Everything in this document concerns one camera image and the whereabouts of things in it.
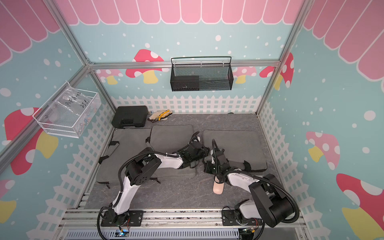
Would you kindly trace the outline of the pink computer mouse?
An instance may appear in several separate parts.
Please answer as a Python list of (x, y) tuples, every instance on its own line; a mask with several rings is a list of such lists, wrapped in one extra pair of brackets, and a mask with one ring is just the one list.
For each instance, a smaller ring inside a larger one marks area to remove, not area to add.
[(221, 195), (224, 191), (224, 183), (220, 183), (217, 176), (214, 177), (213, 192), (217, 195)]

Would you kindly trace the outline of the grey laptop bag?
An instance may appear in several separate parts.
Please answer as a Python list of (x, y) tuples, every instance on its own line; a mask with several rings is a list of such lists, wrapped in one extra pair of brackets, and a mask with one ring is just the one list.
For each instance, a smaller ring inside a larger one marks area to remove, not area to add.
[[(192, 135), (194, 133), (194, 128), (191, 125), (181, 125), (181, 126), (160, 126), (156, 125), (152, 127), (150, 136), (146, 139), (148, 146), (153, 148), (153, 150), (162, 153), (173, 153), (182, 147), (186, 146)], [(169, 179), (187, 179), (193, 178), (197, 174), (196, 169), (190, 167), (184, 169), (172, 169), (172, 168), (163, 168), (157, 169), (153, 176), (152, 180), (162, 182)]]
[(231, 167), (246, 172), (263, 172), (268, 169), (267, 158), (261, 141), (254, 131), (220, 131), (203, 132), (205, 147), (212, 148), (216, 141), (220, 150), (224, 150), (225, 162)]
[(150, 129), (117, 129), (106, 154), (100, 158), (101, 164), (96, 182), (107, 186), (119, 186), (118, 170), (130, 158), (144, 150)]

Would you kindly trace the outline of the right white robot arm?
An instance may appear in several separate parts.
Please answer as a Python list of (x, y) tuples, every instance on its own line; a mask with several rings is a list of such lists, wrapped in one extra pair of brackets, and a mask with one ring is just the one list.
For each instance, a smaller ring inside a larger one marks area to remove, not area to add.
[(229, 161), (225, 150), (212, 140), (212, 160), (205, 163), (205, 172), (215, 175), (213, 192), (221, 195), (224, 185), (241, 188), (251, 193), (253, 200), (241, 202), (235, 209), (238, 221), (242, 219), (261, 219), (273, 228), (279, 223), (291, 224), (300, 216), (295, 199), (284, 189), (275, 175), (263, 177), (251, 174), (251, 165)]

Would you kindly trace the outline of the yellow black pliers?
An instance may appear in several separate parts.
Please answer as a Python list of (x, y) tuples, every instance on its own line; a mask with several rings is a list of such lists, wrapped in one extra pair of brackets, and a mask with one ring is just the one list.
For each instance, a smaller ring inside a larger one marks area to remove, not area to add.
[(159, 121), (160, 121), (161, 119), (165, 119), (165, 118), (167, 118), (168, 116), (170, 116), (170, 115), (172, 115), (172, 114), (173, 114), (173, 112), (172, 112), (171, 110), (166, 110), (166, 111), (162, 112), (162, 113), (159, 115)]

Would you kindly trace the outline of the black plastic tool case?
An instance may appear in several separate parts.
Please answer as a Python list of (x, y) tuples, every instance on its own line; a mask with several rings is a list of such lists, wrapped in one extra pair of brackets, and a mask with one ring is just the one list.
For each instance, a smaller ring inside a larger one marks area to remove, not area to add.
[(120, 106), (112, 119), (112, 126), (116, 129), (128, 127), (144, 127), (149, 114), (147, 106)]

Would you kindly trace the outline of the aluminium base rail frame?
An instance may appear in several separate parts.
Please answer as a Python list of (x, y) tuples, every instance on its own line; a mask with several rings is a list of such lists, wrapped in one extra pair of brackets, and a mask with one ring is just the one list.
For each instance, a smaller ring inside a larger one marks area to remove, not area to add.
[[(97, 227), (98, 213), (118, 195), (119, 188), (96, 187), (86, 193), (76, 209), (69, 209), (54, 235), (56, 240), (98, 240), (99, 232), (107, 239), (118, 240), (121, 228)], [(137, 191), (131, 209), (141, 211), (122, 229), (126, 240), (147, 239), (238, 239), (241, 225), (223, 225), (222, 209), (233, 208), (250, 199), (250, 193), (225, 187), (216, 195), (207, 189), (162, 189), (158, 185), (142, 186)]]

